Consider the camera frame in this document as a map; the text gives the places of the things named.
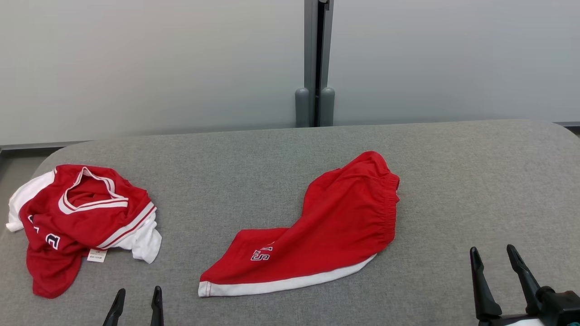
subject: clothing tag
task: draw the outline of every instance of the clothing tag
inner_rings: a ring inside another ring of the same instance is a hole
[[[107,255],[106,250],[95,250],[91,249],[89,251],[89,256],[86,258],[88,262],[99,262],[102,263],[105,261],[105,256]]]

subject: red and white jersey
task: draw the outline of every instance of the red and white jersey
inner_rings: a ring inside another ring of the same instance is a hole
[[[262,294],[356,273],[395,236],[399,178],[376,152],[314,180],[292,227],[241,230],[198,295]]]
[[[120,247],[151,263],[161,246],[147,192],[110,168],[59,165],[21,186],[9,207],[6,227],[24,228],[32,291],[45,298],[70,287],[90,249]]]

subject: white wall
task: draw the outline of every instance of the white wall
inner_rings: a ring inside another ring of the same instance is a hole
[[[301,1],[0,5],[0,145],[292,127]]]
[[[578,0],[336,0],[335,125],[580,121]]]

